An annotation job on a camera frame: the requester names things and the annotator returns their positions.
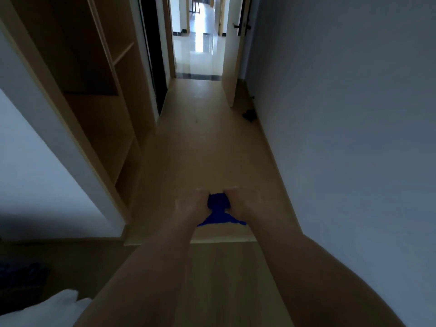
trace dark doorway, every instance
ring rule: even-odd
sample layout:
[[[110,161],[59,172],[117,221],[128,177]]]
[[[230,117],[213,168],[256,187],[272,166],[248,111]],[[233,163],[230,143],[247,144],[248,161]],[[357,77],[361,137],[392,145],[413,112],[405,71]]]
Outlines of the dark doorway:
[[[148,49],[148,61],[150,63],[154,93],[156,95],[157,110],[160,115],[164,106],[168,87],[166,86],[164,59],[162,58],[156,0],[139,0],[139,8],[141,9],[145,41]]]

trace person's left arm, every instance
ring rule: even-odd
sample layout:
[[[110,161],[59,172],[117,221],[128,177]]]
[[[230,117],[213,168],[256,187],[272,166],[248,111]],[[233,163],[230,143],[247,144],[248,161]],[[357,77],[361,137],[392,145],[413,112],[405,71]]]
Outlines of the person's left arm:
[[[209,192],[176,201],[173,216],[119,268],[74,327],[172,326],[189,243],[210,214]]]

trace person's right arm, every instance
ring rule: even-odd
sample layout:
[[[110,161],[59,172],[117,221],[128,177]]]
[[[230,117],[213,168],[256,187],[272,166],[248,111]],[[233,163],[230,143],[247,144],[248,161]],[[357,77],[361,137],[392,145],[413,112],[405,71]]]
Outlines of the person's right arm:
[[[265,207],[259,193],[224,193],[230,213],[256,236],[296,327],[404,326],[392,309],[355,273]]]

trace person's left hand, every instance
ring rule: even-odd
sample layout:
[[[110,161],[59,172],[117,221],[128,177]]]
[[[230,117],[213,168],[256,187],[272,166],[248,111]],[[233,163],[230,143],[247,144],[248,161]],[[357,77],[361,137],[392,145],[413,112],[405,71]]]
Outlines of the person's left hand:
[[[208,190],[201,188],[186,193],[176,200],[175,214],[182,218],[191,219],[196,225],[204,222],[211,214],[208,208],[209,195]]]

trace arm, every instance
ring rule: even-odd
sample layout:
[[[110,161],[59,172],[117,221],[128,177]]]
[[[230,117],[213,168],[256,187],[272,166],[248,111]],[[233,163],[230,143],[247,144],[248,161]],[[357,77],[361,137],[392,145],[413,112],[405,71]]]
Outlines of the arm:
[[[248,223],[295,326],[404,326],[356,274],[274,214],[259,193],[224,191],[230,213]]]
[[[176,201],[175,212],[118,269],[74,327],[172,326],[193,232],[209,214],[209,192]]]

